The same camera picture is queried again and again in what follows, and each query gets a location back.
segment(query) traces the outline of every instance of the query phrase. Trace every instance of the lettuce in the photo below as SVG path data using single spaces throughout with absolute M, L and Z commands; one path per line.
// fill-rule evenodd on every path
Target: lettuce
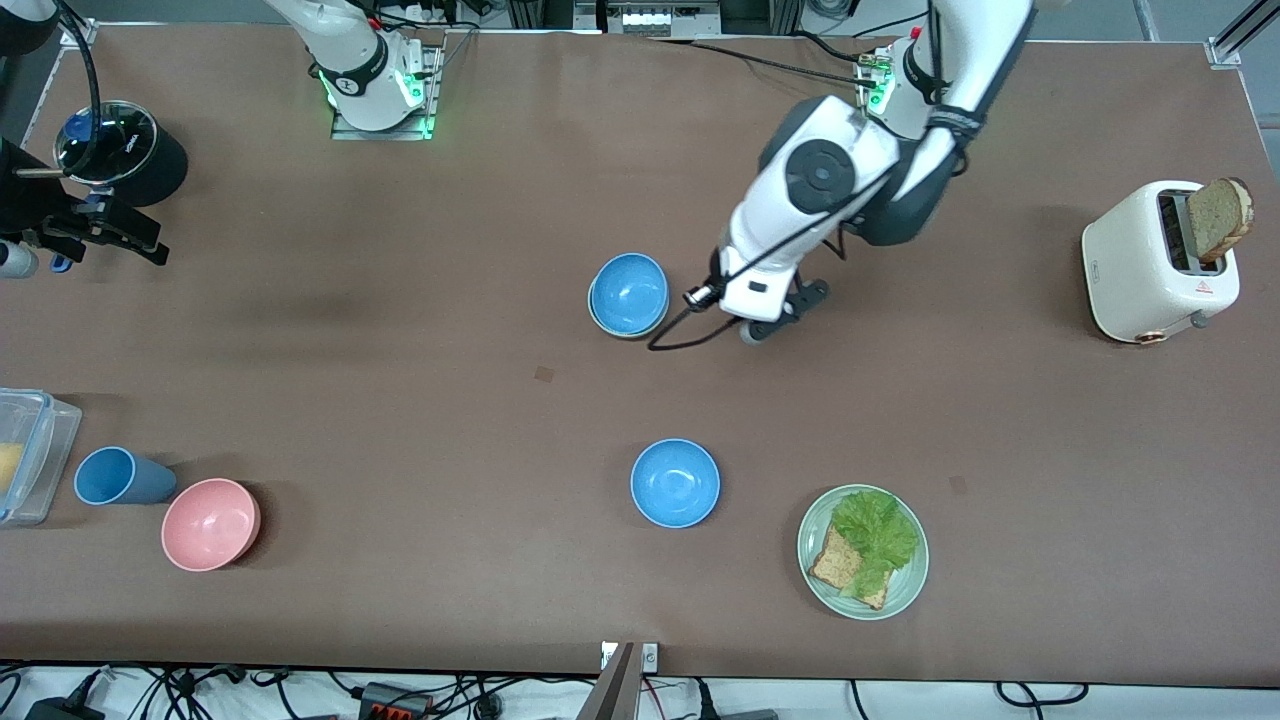
M 884 587 L 884 574 L 906 565 L 920 538 L 897 498 L 883 491 L 846 496 L 831 514 L 831 523 L 863 556 L 854 582 L 840 594 L 870 597 Z

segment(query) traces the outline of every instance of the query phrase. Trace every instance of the black cylinder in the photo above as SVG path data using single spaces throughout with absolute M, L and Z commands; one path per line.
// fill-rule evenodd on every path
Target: black cylinder
M 102 118 L 93 158 L 73 179 L 95 187 L 111 187 L 115 196 L 146 208 L 169 197 L 187 178 L 187 151 L 155 117 L 123 100 L 102 102 Z M 88 145 L 90 110 L 68 118 L 54 155 L 61 168 L 70 168 Z

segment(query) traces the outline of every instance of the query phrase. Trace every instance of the pink bowl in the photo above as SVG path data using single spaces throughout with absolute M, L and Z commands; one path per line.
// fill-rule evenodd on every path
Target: pink bowl
M 253 544 L 262 516 L 244 486 L 225 478 L 200 480 L 182 491 L 160 528 L 169 561 L 192 573 L 216 570 Z

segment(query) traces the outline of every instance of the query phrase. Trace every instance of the blue cup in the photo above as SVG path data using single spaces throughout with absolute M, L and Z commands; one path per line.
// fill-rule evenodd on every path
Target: blue cup
M 76 497 L 87 505 L 164 502 L 178 489 L 173 470 L 123 447 L 101 447 L 76 470 Z

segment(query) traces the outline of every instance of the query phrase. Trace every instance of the plastic container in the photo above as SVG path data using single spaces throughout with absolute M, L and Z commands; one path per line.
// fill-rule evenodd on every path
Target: plastic container
M 0 388 L 0 527 L 49 516 L 81 410 L 38 389 Z

